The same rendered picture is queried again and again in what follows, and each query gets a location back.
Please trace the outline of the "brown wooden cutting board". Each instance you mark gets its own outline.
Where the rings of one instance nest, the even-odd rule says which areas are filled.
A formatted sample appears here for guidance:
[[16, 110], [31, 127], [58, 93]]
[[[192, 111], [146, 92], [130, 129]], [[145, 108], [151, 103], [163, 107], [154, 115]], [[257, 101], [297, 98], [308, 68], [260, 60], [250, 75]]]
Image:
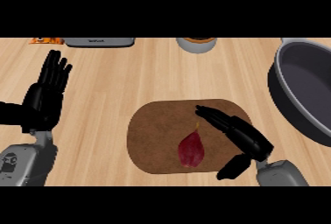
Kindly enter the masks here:
[[[129, 122], [127, 148], [133, 164], [149, 174], [217, 172], [243, 152], [226, 135], [195, 114], [195, 106], [219, 109], [248, 123], [244, 109], [223, 99], [154, 101], [145, 104]], [[204, 159], [197, 167], [179, 160], [182, 139], [198, 130]]]

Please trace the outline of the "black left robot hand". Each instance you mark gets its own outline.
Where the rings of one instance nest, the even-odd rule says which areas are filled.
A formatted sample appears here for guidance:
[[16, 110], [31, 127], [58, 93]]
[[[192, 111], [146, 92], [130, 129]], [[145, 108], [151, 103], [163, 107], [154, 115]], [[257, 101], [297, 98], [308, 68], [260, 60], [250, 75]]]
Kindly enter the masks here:
[[50, 131], [56, 127], [71, 69], [61, 51], [50, 50], [22, 104], [0, 101], [0, 125], [19, 125], [24, 133]]

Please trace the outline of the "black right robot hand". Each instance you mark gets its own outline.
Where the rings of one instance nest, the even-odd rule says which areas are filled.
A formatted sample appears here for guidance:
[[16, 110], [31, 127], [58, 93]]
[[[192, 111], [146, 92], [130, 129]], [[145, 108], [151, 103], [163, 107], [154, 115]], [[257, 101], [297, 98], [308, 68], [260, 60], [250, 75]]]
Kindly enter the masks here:
[[238, 116], [229, 116], [219, 109], [200, 105], [195, 114], [226, 135], [243, 152], [232, 157], [216, 175], [219, 180], [235, 179], [248, 169], [251, 160], [263, 162], [268, 159], [275, 147], [262, 132]]

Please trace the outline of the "dark grey pot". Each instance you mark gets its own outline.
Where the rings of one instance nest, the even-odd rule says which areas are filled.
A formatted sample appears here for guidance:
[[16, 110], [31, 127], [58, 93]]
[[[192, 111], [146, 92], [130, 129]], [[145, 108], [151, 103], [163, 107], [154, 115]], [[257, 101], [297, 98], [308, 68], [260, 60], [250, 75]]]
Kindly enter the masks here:
[[268, 73], [278, 110], [299, 132], [331, 147], [331, 48], [306, 38], [281, 38]]

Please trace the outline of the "grey cup with orange rim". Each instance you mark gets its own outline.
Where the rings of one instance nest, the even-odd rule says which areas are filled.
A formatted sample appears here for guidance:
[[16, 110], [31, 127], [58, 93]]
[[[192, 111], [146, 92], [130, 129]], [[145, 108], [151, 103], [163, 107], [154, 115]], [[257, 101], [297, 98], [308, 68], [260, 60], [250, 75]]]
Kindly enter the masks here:
[[213, 49], [217, 38], [176, 38], [176, 41], [186, 52], [200, 54], [207, 53]]

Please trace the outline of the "orange packet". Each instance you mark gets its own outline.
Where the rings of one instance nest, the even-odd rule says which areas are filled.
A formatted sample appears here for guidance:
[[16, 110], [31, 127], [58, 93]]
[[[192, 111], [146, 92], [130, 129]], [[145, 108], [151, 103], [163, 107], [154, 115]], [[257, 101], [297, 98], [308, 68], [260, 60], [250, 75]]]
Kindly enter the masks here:
[[65, 40], [62, 38], [33, 38], [28, 44], [56, 44], [64, 45]]

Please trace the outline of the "grey flat appliance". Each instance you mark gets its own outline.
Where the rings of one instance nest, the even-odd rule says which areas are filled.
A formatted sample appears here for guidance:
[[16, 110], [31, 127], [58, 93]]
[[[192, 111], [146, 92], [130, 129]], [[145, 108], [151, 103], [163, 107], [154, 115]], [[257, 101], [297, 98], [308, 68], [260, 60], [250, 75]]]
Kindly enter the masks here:
[[135, 45], [135, 38], [64, 38], [70, 47], [118, 48]]

